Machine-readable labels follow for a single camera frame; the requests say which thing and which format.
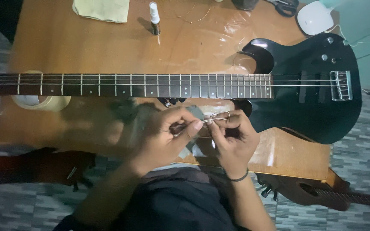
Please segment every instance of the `gray tiles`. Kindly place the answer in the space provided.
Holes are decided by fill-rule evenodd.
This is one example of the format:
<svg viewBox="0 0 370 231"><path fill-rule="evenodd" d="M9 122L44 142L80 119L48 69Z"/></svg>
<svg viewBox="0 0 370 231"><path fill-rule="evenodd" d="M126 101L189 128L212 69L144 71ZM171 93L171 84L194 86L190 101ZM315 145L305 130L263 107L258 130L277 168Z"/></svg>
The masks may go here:
<svg viewBox="0 0 370 231"><path fill-rule="evenodd" d="M7 70L8 41L0 34L0 72ZM12 147L9 154L0 147L0 155L18 155L28 151ZM88 179L97 181L106 171L115 169L117 161L97 158L95 168L87 172ZM370 194L370 97L363 95L361 116L352 131L332 148L331 165L342 178L351 182L354 190ZM12 184L0 185L0 231L48 231L70 214L88 193L84 186L79 192L63 185ZM278 230L370 230L370 207L352 204L346 212L322 206L300 206L283 196L279 201L262 198Z"/></svg>

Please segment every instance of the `wooden table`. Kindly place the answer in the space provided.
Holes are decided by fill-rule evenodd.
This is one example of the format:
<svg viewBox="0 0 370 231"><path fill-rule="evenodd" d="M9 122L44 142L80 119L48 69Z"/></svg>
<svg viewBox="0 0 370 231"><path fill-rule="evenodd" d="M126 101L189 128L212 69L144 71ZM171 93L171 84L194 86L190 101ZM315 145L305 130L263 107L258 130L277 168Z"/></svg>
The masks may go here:
<svg viewBox="0 0 370 231"><path fill-rule="evenodd" d="M161 1L158 9L161 34L154 36L149 32L149 1L131 1L127 23L114 24L77 16L72 0L24 0L10 71L246 74L253 73L255 61L236 52L251 39L263 37L283 45L305 39L294 18L280 16L265 1L252 12L236 10L230 0ZM139 133L132 123L115 118L116 112L109 107L115 101L73 97L64 110L46 112L22 109L11 97L2 97L0 144L51 146L123 158L130 153L127 143ZM154 98L136 102L164 109ZM234 108L224 99L187 99L184 103L193 104L213 112ZM197 142L207 148L211 145L210 139ZM306 142L273 128L261 133L249 169L324 181L329 152L328 145ZM192 155L177 161L218 165L215 158Z"/></svg>

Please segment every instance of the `person's left hand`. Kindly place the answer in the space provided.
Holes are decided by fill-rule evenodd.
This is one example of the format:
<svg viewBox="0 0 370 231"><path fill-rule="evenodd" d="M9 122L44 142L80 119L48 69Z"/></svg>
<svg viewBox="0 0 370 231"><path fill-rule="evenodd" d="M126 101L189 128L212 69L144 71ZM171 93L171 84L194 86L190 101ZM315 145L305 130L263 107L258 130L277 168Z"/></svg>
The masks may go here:
<svg viewBox="0 0 370 231"><path fill-rule="evenodd" d="M187 126L174 136L170 127L177 123ZM131 167L138 174L145 175L154 168L172 163L202 126L202 121L184 107L156 113L148 122L141 146L129 160Z"/></svg>

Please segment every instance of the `white spray cap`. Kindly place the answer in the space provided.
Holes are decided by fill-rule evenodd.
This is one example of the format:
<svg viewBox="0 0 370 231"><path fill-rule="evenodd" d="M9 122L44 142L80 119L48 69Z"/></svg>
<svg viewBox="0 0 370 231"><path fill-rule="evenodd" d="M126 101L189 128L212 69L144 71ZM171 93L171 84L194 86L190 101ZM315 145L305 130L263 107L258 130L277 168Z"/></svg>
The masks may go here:
<svg viewBox="0 0 370 231"><path fill-rule="evenodd" d="M151 23L157 24L159 23L159 14L156 2L149 3L149 9L151 11Z"/></svg>

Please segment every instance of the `black bracelet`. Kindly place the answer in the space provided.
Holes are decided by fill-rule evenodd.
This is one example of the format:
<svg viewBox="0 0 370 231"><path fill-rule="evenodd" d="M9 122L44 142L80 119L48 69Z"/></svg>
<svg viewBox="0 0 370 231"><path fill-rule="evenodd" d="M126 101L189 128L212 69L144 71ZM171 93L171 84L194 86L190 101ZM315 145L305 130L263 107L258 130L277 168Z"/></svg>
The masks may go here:
<svg viewBox="0 0 370 231"><path fill-rule="evenodd" d="M246 176L248 176L248 174L249 174L249 169L248 169L248 168L246 168L246 173L245 173L245 175L244 175L243 177L241 177L241 178L239 178L239 179L236 179L236 180L232 180L232 179L230 179L229 177L228 177L228 179L229 179L229 181L232 181L232 182L239 182L239 181L242 181L243 179L245 179L245 178L246 178Z"/></svg>

